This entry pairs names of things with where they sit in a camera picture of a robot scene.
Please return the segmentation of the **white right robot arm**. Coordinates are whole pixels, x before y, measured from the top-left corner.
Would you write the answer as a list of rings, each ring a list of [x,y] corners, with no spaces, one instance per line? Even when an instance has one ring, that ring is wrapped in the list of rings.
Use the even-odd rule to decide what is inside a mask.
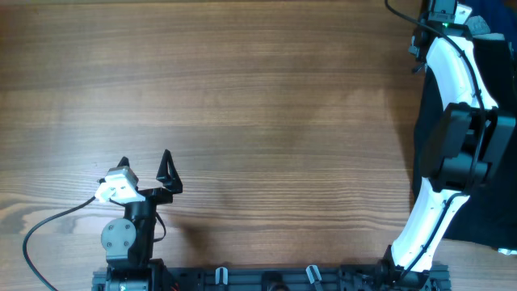
[[[434,74],[443,113],[422,148],[414,208],[390,247],[401,278],[431,269],[451,220],[495,174],[515,128],[477,68],[471,13],[457,1],[426,1],[414,20],[410,53]]]

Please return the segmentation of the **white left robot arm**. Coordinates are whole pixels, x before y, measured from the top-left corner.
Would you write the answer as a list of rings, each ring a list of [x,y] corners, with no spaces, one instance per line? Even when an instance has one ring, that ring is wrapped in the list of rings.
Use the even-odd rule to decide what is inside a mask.
[[[183,191],[169,150],[162,155],[156,180],[160,187],[139,189],[138,178],[124,157],[99,181],[95,198],[124,207],[124,216],[103,228],[101,244],[106,251],[107,270],[94,274],[93,290],[179,289],[163,260],[153,257],[153,245],[161,240],[155,236],[155,226],[163,223],[157,207],[172,203],[173,195]]]

